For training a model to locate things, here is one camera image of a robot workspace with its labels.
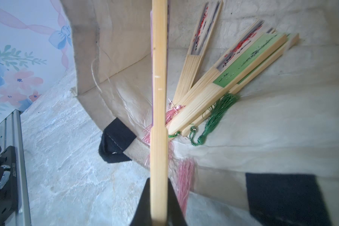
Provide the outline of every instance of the black fabric patch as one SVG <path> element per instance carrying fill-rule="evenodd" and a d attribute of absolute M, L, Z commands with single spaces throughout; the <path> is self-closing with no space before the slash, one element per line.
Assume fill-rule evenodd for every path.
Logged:
<path fill-rule="evenodd" d="M 314 175 L 246 174 L 251 215 L 272 225 L 331 225 Z"/>
<path fill-rule="evenodd" d="M 167 222 L 166 226 L 187 226 L 185 218 L 182 215 L 181 207 L 178 204 L 175 190 L 168 179 L 167 196 Z M 150 204 L 150 178 L 147 179 L 137 210 L 134 214 L 130 226 L 152 226 L 151 204 Z"/>
<path fill-rule="evenodd" d="M 131 159 L 123 152 L 135 138 L 136 135 L 116 118 L 103 131 L 99 155 L 108 163 L 130 161 Z"/>

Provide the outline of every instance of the pink tassel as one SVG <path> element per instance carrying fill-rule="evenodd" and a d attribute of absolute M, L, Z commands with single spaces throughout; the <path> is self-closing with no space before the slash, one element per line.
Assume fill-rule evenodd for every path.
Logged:
<path fill-rule="evenodd" d="M 167 107 L 167 112 L 166 112 L 166 125 L 172 120 L 174 116 L 176 116 L 179 113 L 179 110 L 184 108 L 184 105 L 178 105 L 177 107 L 172 107 L 172 109 L 169 109 L 171 105 L 171 102 L 168 104 Z M 142 138 L 142 141 L 145 142 L 146 144 L 150 145 L 151 142 L 151 129 L 152 129 L 152 124 L 147 126 L 143 131 L 146 132 L 144 137 Z"/>
<path fill-rule="evenodd" d="M 177 170 L 177 200 L 180 204 L 183 216 L 186 215 L 187 200 L 192 185 L 192 176 L 194 170 L 194 159 L 187 158 L 180 160 Z"/>
<path fill-rule="evenodd" d="M 173 160 L 173 150 L 174 150 L 173 143 L 169 141 L 168 142 L 168 162 Z M 145 167 L 147 168 L 150 167 L 150 159 L 151 157 L 150 155 L 148 155 L 145 160 Z"/>

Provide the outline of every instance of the green tassel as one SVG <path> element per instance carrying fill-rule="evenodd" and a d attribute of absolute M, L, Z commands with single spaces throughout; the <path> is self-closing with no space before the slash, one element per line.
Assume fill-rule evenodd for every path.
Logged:
<path fill-rule="evenodd" d="M 189 135 L 189 138 L 191 140 L 192 145 L 198 146 L 204 144 L 207 135 L 210 134 L 216 128 L 216 126 L 222 119 L 223 115 L 226 113 L 227 109 L 229 109 L 239 99 L 240 96 L 233 95 L 231 93 L 226 93 L 223 97 L 218 99 L 213 105 L 213 107 L 212 106 L 210 107 L 211 115 L 209 116 L 206 122 L 205 130 L 203 131 L 201 136 L 199 136 L 199 138 L 197 139 L 197 143 L 193 141 L 197 129 L 194 126 L 191 127 L 190 129 L 191 133 Z"/>
<path fill-rule="evenodd" d="M 172 138 L 172 137 L 176 137 L 181 133 L 181 131 L 177 131 L 175 134 L 173 135 L 168 135 L 168 138 Z"/>

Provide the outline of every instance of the canvas bag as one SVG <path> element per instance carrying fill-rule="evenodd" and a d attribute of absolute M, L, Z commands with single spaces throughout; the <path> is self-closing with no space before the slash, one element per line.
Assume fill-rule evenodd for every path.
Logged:
<path fill-rule="evenodd" d="M 173 98 L 205 1 L 171 0 L 167 98 Z M 119 118 L 137 138 L 124 151 L 143 165 L 151 123 L 150 0 L 62 0 L 73 31 L 77 97 L 100 129 Z M 225 0 L 202 76 L 258 18 L 300 42 L 239 93 L 203 146 L 173 140 L 193 157 L 193 191 L 249 209 L 247 173 L 316 176 L 339 225 L 339 1 Z"/>

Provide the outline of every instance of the bamboo fan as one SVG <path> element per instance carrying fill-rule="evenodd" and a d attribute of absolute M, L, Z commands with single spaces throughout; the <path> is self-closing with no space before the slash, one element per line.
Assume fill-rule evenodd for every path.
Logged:
<path fill-rule="evenodd" d="M 229 48 L 222 57 L 193 85 L 184 97 L 178 102 L 179 105 L 188 105 L 198 94 L 223 71 L 232 65 L 258 38 L 264 33 L 272 32 L 271 26 L 264 20 L 256 21 L 239 40 Z"/>
<path fill-rule="evenodd" d="M 150 206 L 153 225 L 167 221 L 168 132 L 165 126 L 167 81 L 167 0 L 153 0 L 153 127 L 151 130 Z"/>
<path fill-rule="evenodd" d="M 278 59 L 283 53 L 290 47 L 292 47 L 299 40 L 299 34 L 289 34 L 287 36 L 287 42 L 278 48 L 273 54 L 271 54 L 265 61 L 263 61 L 259 66 L 257 66 L 252 72 L 246 75 L 242 80 L 240 80 L 236 85 L 234 85 L 229 93 L 236 94 L 238 93 L 246 84 L 248 84 L 252 79 L 254 79 L 258 74 L 260 74 L 264 69 L 266 69 L 270 64 L 272 64 L 276 59 Z M 185 129 L 181 131 L 182 136 L 188 136 L 190 134 L 190 128 L 192 126 L 199 126 L 204 120 L 206 120 L 211 115 L 210 110 L 206 110 L 201 114 L 197 119 L 195 119 L 191 124 L 189 124 Z"/>
<path fill-rule="evenodd" d="M 175 96 L 172 100 L 175 105 L 192 87 L 194 78 L 205 55 L 221 6 L 222 1 L 206 2 L 203 5 L 191 39 L 190 47 L 188 48 Z"/>
<path fill-rule="evenodd" d="M 212 83 L 193 97 L 193 100 L 167 125 L 168 133 L 182 131 L 285 42 L 285 34 L 263 34 Z"/>

